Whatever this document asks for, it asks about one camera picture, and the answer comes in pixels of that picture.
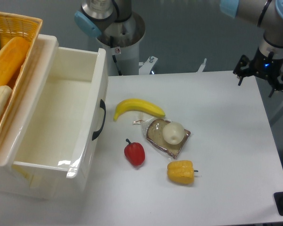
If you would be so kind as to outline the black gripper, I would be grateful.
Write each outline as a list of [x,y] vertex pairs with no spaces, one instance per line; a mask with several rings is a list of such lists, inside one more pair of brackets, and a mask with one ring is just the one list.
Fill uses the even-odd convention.
[[268,95],[272,97],[275,91],[283,91],[283,48],[263,48],[257,49],[255,56],[250,60],[246,55],[242,55],[233,70],[237,76],[238,86],[241,85],[245,77],[255,76],[266,80],[271,86]]

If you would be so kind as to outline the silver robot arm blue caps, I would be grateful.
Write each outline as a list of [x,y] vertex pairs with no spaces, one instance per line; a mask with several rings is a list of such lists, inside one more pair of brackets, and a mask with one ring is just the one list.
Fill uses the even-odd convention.
[[274,92],[283,92],[283,0],[222,0],[220,10],[263,29],[263,39],[253,59],[242,55],[233,73],[240,82],[255,76],[266,80]]

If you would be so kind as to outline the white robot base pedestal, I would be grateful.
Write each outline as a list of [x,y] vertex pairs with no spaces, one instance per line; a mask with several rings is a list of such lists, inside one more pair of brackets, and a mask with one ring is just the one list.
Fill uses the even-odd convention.
[[74,21],[105,49],[110,75],[139,74],[139,45],[146,26],[130,0],[85,0]]

